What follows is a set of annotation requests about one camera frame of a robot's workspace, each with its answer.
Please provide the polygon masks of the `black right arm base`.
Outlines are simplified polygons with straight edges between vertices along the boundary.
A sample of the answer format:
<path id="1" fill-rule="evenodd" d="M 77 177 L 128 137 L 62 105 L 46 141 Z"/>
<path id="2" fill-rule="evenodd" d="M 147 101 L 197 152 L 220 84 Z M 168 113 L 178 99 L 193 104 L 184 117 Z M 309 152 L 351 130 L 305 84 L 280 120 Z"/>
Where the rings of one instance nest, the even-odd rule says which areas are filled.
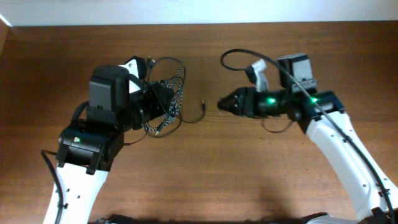
<path id="1" fill-rule="evenodd" d="M 320 212 L 302 218 L 304 224 L 358 224 L 357 220 L 335 218 L 327 212 Z"/>

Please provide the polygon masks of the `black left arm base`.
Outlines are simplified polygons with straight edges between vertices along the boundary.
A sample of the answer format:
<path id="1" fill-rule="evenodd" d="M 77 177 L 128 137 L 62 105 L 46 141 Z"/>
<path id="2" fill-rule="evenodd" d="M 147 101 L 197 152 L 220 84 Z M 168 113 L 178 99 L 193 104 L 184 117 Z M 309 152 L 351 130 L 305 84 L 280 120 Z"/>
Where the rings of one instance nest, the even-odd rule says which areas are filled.
<path id="1" fill-rule="evenodd" d="M 138 220 L 124 215 L 112 214 L 109 217 L 103 217 L 90 222 L 90 224 L 143 224 L 144 220 Z"/>

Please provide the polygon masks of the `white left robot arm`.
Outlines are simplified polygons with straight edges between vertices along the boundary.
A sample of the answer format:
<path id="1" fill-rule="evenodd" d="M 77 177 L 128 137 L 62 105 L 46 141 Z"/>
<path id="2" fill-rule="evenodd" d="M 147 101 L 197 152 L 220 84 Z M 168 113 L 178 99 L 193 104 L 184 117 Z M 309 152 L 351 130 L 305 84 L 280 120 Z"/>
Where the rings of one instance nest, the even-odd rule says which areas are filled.
<path id="1" fill-rule="evenodd" d="M 120 65 L 95 68 L 89 94 L 59 135 L 44 223 L 88 223 L 114 158 L 125 145 L 125 132 L 166 114 L 175 96 L 162 82 L 147 83 Z"/>

